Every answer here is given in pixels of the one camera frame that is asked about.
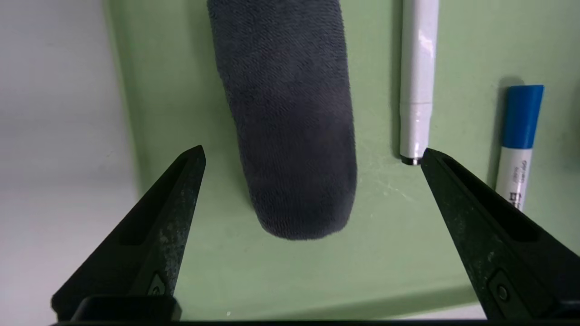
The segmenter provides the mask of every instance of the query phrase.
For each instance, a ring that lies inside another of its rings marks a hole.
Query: marker
[[[502,150],[495,191],[524,210],[532,147],[542,103],[543,85],[512,86],[507,90]]]
[[[439,0],[403,1],[401,161],[419,165],[429,144],[433,111]]]

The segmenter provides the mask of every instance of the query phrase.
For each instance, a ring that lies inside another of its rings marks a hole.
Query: blue marker cap
[[[532,148],[543,85],[512,86],[507,93],[502,145],[507,148]]]

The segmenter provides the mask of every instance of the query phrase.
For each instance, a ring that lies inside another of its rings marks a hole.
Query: white wall
[[[100,0],[0,0],[0,318],[50,297],[136,202]]]

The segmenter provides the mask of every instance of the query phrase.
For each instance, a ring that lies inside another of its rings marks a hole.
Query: green surface
[[[340,233],[260,227],[203,0],[107,2],[142,188],[179,153],[207,168],[175,295],[183,318],[384,318],[476,300],[420,168],[401,164],[401,1],[343,0],[358,189]],[[580,1],[442,0],[431,146],[492,183],[498,94],[546,85],[526,212],[580,252]]]

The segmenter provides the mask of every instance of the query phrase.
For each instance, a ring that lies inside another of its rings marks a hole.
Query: marker barrel
[[[513,86],[507,90],[495,191],[520,211],[524,209],[543,89],[543,85],[530,85]]]

